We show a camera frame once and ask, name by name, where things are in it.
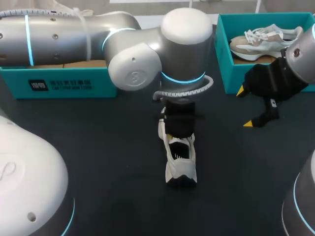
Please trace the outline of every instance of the shoelace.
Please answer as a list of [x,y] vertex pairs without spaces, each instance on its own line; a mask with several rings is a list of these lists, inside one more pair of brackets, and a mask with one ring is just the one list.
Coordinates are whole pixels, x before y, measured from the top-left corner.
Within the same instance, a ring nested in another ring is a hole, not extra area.
[[249,30],[244,32],[247,41],[251,44],[254,42],[261,41],[261,40],[268,40],[268,37],[265,33],[261,33],[262,28],[254,29],[253,31]]

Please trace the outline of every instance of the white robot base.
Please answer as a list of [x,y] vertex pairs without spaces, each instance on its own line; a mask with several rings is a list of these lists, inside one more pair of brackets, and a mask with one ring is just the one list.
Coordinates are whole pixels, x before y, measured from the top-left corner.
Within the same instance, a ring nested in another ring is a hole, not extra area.
[[0,116],[0,235],[74,235],[75,201],[58,151]]

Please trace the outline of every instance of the sneaker sole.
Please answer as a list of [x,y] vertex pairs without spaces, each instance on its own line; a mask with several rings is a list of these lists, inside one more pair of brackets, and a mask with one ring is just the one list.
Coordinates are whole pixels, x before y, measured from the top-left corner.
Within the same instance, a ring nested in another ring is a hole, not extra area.
[[194,188],[197,186],[197,183],[187,176],[180,176],[179,178],[172,178],[167,185],[173,188]]
[[232,52],[232,54],[234,54],[238,58],[246,60],[246,61],[255,61],[262,56],[272,56],[274,58],[280,58],[281,57],[281,52],[266,52],[266,53],[257,54],[257,55],[247,55],[247,54],[237,53],[233,50],[231,50],[231,52]]

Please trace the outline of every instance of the robot end effector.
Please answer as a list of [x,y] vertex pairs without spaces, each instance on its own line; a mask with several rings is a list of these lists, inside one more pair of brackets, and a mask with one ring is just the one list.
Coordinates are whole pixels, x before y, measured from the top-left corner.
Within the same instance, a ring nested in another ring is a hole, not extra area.
[[309,84],[315,84],[315,25],[270,65],[256,64],[245,74],[238,97],[252,93],[264,99],[266,111],[244,126],[262,127],[279,119],[277,103],[286,101]]

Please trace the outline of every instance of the screw hole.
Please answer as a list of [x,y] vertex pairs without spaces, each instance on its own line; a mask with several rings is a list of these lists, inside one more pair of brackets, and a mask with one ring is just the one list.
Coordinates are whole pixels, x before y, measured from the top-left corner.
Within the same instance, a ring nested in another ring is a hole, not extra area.
[[300,49],[297,48],[293,51],[293,56],[297,58],[299,55],[300,55]]
[[36,215],[33,212],[28,213],[28,220],[31,222],[36,221]]

